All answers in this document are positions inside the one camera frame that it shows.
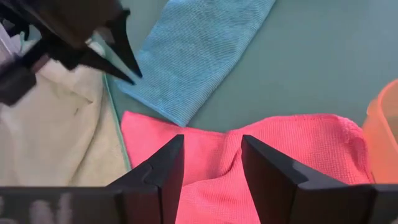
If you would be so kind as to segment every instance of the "cloth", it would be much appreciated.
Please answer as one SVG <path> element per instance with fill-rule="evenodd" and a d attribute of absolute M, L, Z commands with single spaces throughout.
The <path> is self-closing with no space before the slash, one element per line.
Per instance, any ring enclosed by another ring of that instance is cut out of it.
<path fill-rule="evenodd" d="M 242 167 L 243 134 L 344 183 L 373 181 L 361 129 L 336 115 L 276 116 L 223 134 L 126 112 L 121 129 L 133 167 L 176 134 L 185 135 L 176 223 L 259 223 Z"/>
<path fill-rule="evenodd" d="M 102 73 L 51 60 L 36 77 L 17 105 L 0 108 L 0 185 L 107 185 L 126 173 Z"/>
<path fill-rule="evenodd" d="M 275 0 L 170 0 L 121 91 L 186 126 L 235 66 Z"/>

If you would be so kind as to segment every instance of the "black plastic part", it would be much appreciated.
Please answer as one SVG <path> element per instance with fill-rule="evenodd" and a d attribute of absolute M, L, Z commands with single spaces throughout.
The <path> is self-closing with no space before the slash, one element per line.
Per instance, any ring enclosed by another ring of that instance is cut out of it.
<path fill-rule="evenodd" d="M 0 65 L 0 103 L 16 104 L 35 85 L 35 74 L 22 64 L 18 56 Z"/>
<path fill-rule="evenodd" d="M 182 179 L 179 135 L 107 187 L 2 187 L 0 223 L 171 224 Z"/>
<path fill-rule="evenodd" d="M 124 72 L 122 72 L 105 58 L 98 55 L 93 49 L 89 47 L 86 48 L 86 52 L 80 59 L 79 64 L 104 71 L 107 74 L 113 75 L 116 78 L 120 78 L 125 82 L 135 85 L 134 81 L 132 81 Z"/>
<path fill-rule="evenodd" d="M 346 185 L 252 136 L 243 136 L 244 175 L 261 223 L 390 224 L 398 186 Z"/>
<path fill-rule="evenodd" d="M 175 223 L 184 175 L 183 139 L 183 135 L 175 136 L 148 160 L 109 185 L 153 186 L 129 194 L 126 209 L 132 223 Z"/>
<path fill-rule="evenodd" d="M 35 64 L 47 54 L 47 43 L 40 39 L 22 57 L 21 62 L 26 69 L 34 70 Z"/>
<path fill-rule="evenodd" d="M 131 50 L 129 39 L 127 37 L 127 18 L 130 15 L 130 10 L 125 9 L 114 20 L 106 23 L 105 27 L 109 29 L 111 36 L 107 37 L 102 33 L 105 42 L 118 55 L 123 63 L 133 71 L 138 77 L 142 78 L 141 70 L 139 69 L 137 60 Z"/>
<path fill-rule="evenodd" d="M 40 33 L 60 37 L 74 49 L 84 47 L 95 29 L 123 10 L 118 0 L 7 0 L 24 10 L 24 18 Z"/>
<path fill-rule="evenodd" d="M 10 37 L 24 32 L 24 40 L 27 40 L 29 38 L 29 23 L 23 20 L 23 18 L 21 18 L 13 10 L 5 6 L 3 2 L 0 2 L 0 22 L 3 24 Z"/>

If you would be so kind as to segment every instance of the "green towel edge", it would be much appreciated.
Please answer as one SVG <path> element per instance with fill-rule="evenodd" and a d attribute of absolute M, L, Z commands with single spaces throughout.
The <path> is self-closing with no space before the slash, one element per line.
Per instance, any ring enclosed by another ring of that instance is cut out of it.
<path fill-rule="evenodd" d="M 124 166 L 126 167 L 127 171 L 131 170 L 131 164 L 130 164 L 130 160 L 129 160 L 129 156 L 127 154 L 127 150 L 126 150 L 126 145 L 124 144 L 124 140 L 123 140 L 123 135 L 120 129 L 120 123 L 119 123 L 119 116 L 116 112 L 116 107 L 114 105 L 114 99 L 113 99 L 113 95 L 110 91 L 109 88 L 109 81 L 108 81 L 108 77 L 106 74 L 103 75 L 103 80 L 104 80 L 104 85 L 105 85 L 105 90 L 108 94 L 108 98 L 109 98 L 109 104 L 111 106 L 111 111 L 112 111 L 112 117 L 113 117 L 113 121 L 115 123 L 116 126 L 116 133 L 118 135 L 118 139 L 121 145 L 121 151 L 123 154 L 123 160 L 124 160 Z"/>

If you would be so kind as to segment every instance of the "white towel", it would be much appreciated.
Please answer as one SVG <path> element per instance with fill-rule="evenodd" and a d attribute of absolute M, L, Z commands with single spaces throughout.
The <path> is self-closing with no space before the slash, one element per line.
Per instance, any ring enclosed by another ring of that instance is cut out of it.
<path fill-rule="evenodd" d="M 101 71 L 51 60 L 36 76 L 17 105 L 0 108 L 0 185 L 96 186 L 123 175 Z"/>

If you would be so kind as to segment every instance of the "blue microfiber cloth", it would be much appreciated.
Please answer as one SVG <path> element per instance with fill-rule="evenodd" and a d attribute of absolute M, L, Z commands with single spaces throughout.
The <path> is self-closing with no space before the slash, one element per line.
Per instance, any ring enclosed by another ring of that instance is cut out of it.
<path fill-rule="evenodd" d="M 121 91 L 186 126 L 235 66 L 275 0 L 170 0 Z"/>

